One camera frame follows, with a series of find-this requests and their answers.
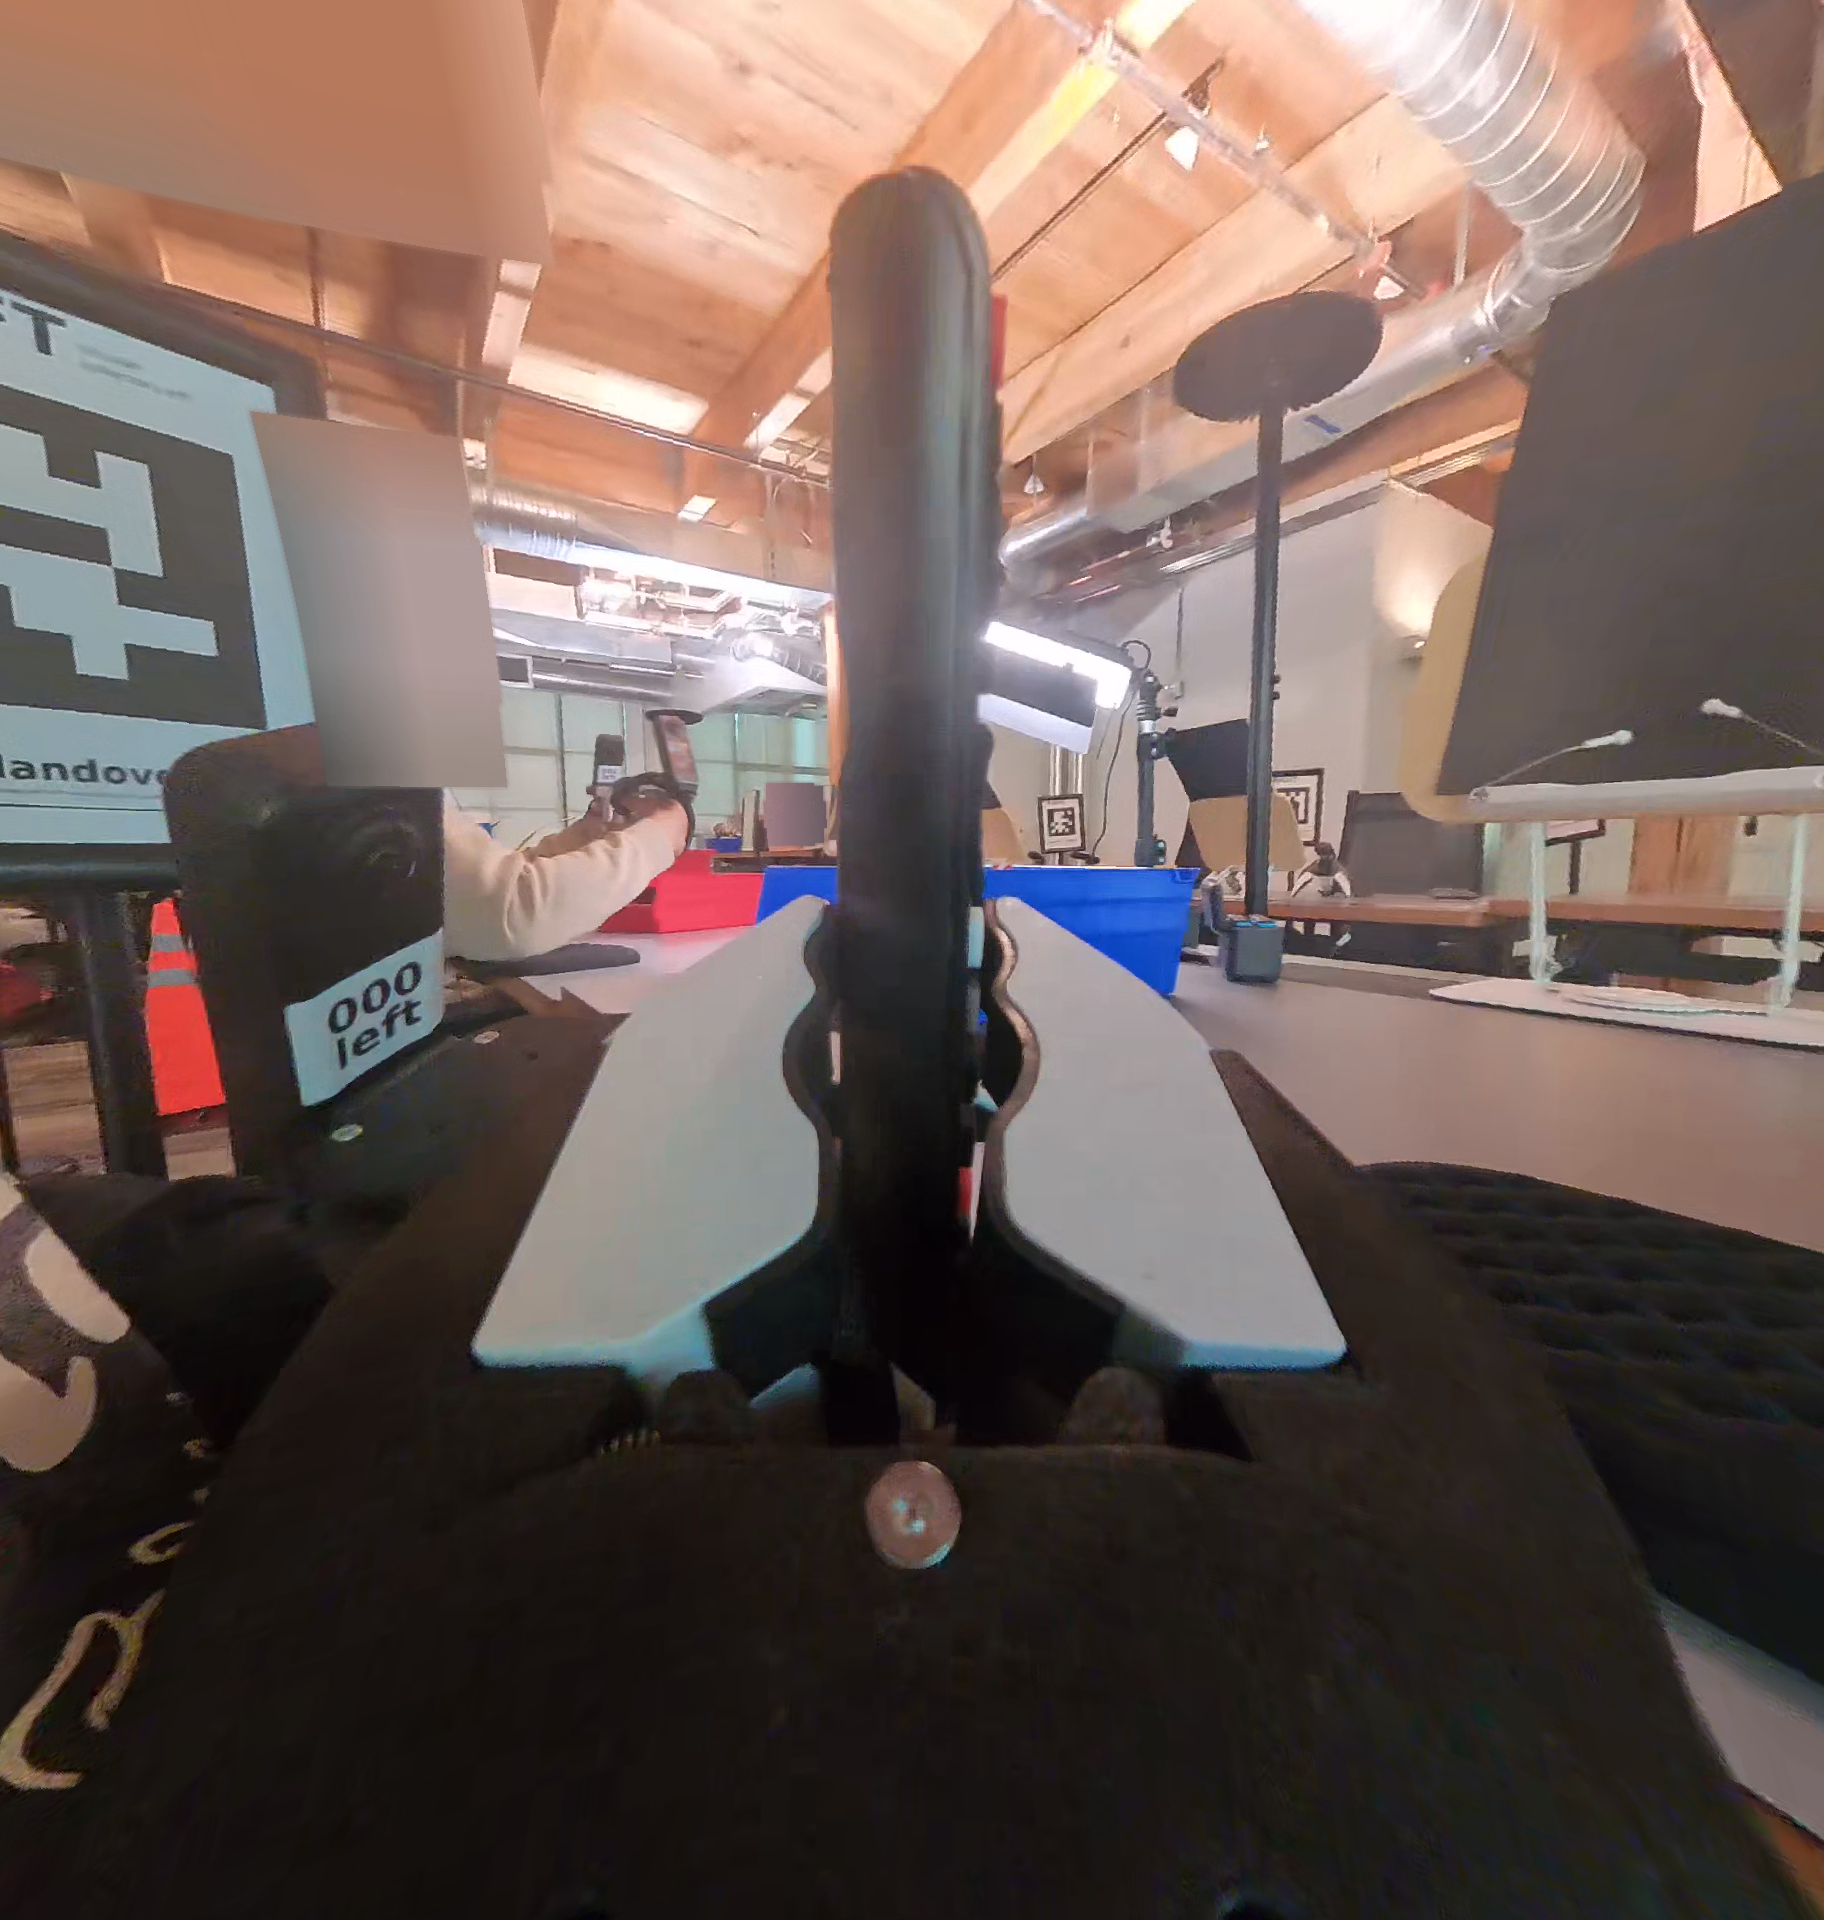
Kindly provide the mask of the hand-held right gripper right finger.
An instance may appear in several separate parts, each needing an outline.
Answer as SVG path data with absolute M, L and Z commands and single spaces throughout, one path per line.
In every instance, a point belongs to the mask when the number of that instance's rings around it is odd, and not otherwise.
M 979 1253 L 1046 1373 L 1325 1370 L 1347 1338 L 1212 1052 L 1144 981 L 996 898 L 1016 1081 L 991 1124 Z

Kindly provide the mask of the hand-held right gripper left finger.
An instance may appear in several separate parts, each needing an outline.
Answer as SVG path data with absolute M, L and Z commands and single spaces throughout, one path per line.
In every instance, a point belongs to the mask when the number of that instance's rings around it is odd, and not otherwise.
M 796 898 L 680 973 L 610 1032 L 533 1212 L 470 1338 L 484 1369 L 788 1373 L 728 1354 L 728 1310 L 779 1306 L 770 1283 L 822 1209 L 822 1135 L 786 1075 L 815 999 L 807 947 L 826 902 Z

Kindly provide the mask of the blue plastic storage bin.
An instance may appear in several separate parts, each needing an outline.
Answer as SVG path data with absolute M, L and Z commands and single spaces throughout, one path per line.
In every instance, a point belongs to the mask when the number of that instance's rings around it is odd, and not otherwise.
M 841 923 L 837 984 L 911 985 L 916 1003 L 944 1006 L 965 981 L 970 884 L 948 861 L 866 861 L 846 891 L 846 866 L 765 867 L 754 920 L 794 902 L 822 902 Z M 1189 867 L 1016 866 L 991 867 L 979 893 L 1020 898 L 1125 973 L 1165 995 L 1189 943 L 1195 878 Z

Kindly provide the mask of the black remote control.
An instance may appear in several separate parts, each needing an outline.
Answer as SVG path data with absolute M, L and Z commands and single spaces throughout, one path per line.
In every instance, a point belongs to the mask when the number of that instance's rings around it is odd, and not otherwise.
M 846 745 L 829 988 L 841 1321 L 829 1436 L 899 1438 L 959 1384 L 963 1170 L 979 1081 L 979 643 L 999 586 L 979 217 L 930 166 L 866 181 L 829 244 L 833 618 Z

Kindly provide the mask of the orange traffic cone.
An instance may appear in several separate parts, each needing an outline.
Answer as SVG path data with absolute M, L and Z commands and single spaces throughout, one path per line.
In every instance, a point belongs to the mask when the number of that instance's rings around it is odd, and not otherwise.
M 179 1121 L 220 1109 L 227 1105 L 220 1057 L 208 1027 L 196 953 L 184 938 L 177 898 L 171 896 L 150 910 L 144 1018 L 158 1116 Z

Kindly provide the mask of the black framed marker sign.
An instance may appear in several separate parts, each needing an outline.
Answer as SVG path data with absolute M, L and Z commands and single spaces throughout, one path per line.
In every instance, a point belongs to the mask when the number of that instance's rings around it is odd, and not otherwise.
M 290 346 L 0 230 L 0 896 L 81 943 L 112 1173 L 163 1173 L 130 896 L 175 887 L 163 779 L 311 724 L 260 415 Z

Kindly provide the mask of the studio light panel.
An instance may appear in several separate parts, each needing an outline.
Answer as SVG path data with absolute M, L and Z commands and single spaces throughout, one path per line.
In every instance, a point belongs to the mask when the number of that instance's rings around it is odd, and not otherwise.
M 1008 619 L 987 622 L 976 650 L 973 717 L 1068 753 L 1130 703 L 1136 661 L 1109 643 L 1035 634 Z

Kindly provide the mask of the black foam pad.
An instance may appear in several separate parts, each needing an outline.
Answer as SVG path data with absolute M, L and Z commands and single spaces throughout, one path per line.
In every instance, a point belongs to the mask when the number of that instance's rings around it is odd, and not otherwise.
M 1824 1686 L 1824 1253 L 1512 1173 L 1368 1175 L 1539 1354 L 1649 1584 Z

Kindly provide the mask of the black disc floor stand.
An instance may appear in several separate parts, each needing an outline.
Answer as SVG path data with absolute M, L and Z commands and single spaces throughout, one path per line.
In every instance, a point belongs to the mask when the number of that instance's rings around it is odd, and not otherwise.
M 1229 938 L 1269 954 L 1284 948 L 1281 926 L 1269 914 L 1284 422 L 1354 383 L 1374 363 L 1379 342 L 1382 325 L 1371 301 L 1299 291 L 1212 321 L 1186 346 L 1174 375 L 1176 402 L 1189 415 L 1255 427 L 1248 832 L 1240 910 Z

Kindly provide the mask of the silver ventilation duct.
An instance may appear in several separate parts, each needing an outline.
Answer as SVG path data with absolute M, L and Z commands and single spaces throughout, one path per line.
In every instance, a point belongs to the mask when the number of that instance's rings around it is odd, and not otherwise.
M 1645 151 L 1520 2 L 1304 2 L 1517 232 L 1470 277 L 1382 319 L 1371 363 L 1287 405 L 1284 458 L 1308 458 L 1523 342 L 1630 239 Z

